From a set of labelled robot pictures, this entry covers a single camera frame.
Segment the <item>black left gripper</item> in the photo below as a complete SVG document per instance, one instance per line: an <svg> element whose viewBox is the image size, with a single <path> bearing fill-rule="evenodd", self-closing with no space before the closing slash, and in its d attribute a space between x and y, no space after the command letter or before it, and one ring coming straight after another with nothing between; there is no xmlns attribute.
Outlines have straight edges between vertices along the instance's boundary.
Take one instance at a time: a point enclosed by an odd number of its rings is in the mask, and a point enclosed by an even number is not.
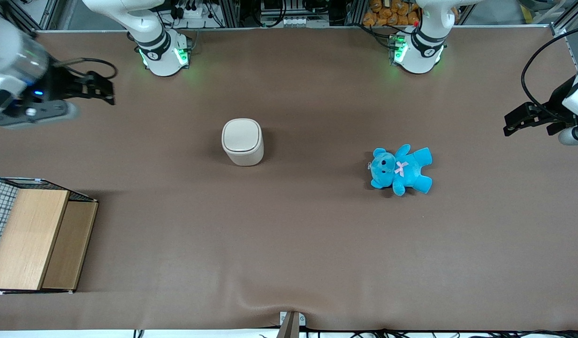
<svg viewBox="0 0 578 338"><path fill-rule="evenodd" d="M576 77L572 76L562 85L553 90L546 103L540 105L540 109L531 103L525 102L505 115L503 134L509 137L524 128L534 128L540 124L548 124L547 133L554 136L560 133L562 137L577 136L577 118L575 114L565 107L564 99L572 90Z"/></svg>

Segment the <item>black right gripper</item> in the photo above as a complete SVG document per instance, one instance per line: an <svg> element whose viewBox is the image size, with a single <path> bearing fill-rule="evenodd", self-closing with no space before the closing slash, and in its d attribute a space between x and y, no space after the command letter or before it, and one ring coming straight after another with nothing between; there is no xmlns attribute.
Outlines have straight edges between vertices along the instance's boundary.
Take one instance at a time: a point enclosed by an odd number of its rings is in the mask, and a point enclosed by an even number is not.
<svg viewBox="0 0 578 338"><path fill-rule="evenodd" d="M71 98L101 99L115 105L114 86L109 79L95 71L76 74L66 67L49 65L46 71L46 100Z"/></svg>

